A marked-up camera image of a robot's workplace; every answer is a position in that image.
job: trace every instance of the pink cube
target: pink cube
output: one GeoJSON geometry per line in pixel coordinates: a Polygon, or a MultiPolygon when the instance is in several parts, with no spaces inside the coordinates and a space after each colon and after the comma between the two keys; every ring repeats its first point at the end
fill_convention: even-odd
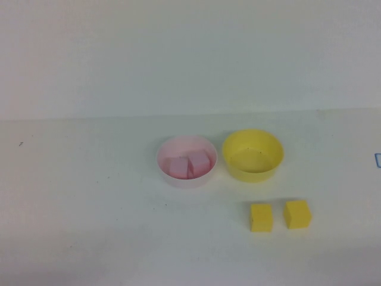
{"type": "Polygon", "coordinates": [[[189,169],[194,178],[201,177],[210,171],[210,160],[205,151],[192,152],[188,155],[189,169]]]}
{"type": "Polygon", "coordinates": [[[177,179],[188,178],[188,158],[173,158],[169,166],[169,175],[177,179]]]}

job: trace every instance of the blue object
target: blue object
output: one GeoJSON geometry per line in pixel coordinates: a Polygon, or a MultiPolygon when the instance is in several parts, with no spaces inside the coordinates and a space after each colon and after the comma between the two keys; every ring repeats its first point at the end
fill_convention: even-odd
{"type": "Polygon", "coordinates": [[[381,168],[381,153],[376,153],[374,156],[376,158],[377,167],[381,168]]]}

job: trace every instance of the yellow cube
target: yellow cube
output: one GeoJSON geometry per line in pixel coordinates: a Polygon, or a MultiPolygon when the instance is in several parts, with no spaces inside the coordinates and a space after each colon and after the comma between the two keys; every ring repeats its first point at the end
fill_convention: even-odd
{"type": "Polygon", "coordinates": [[[251,205],[251,231],[271,232],[273,229],[273,214],[270,204],[251,205]]]}
{"type": "Polygon", "coordinates": [[[283,216],[289,229],[307,228],[312,215],[305,200],[286,202],[283,216]]]}

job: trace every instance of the table surface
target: table surface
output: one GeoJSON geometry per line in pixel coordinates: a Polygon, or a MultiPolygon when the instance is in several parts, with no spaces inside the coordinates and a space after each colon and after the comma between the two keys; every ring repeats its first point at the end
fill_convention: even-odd
{"type": "Polygon", "coordinates": [[[380,285],[380,122],[378,109],[1,122],[1,284],[380,285]],[[161,179],[167,138],[221,150],[245,128],[284,146],[270,180],[238,182],[222,160],[198,189],[161,179]],[[295,198],[308,229],[286,229],[295,198]],[[257,201],[273,205],[270,234],[249,230],[257,201]]]}

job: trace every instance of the foam block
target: foam block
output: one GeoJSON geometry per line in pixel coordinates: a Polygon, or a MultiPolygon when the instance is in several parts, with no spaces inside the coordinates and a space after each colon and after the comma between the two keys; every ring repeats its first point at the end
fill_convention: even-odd
{"type": "Polygon", "coordinates": [[[169,166],[169,175],[177,179],[188,178],[188,158],[173,158],[169,166]]]}
{"type": "Polygon", "coordinates": [[[188,158],[189,168],[194,178],[201,177],[210,171],[210,160],[205,151],[192,152],[188,158]]]}
{"type": "Polygon", "coordinates": [[[312,219],[312,214],[305,200],[288,201],[283,216],[289,229],[307,228],[312,219]]]}
{"type": "Polygon", "coordinates": [[[271,232],[273,229],[273,213],[270,204],[251,205],[251,231],[271,232]]]}

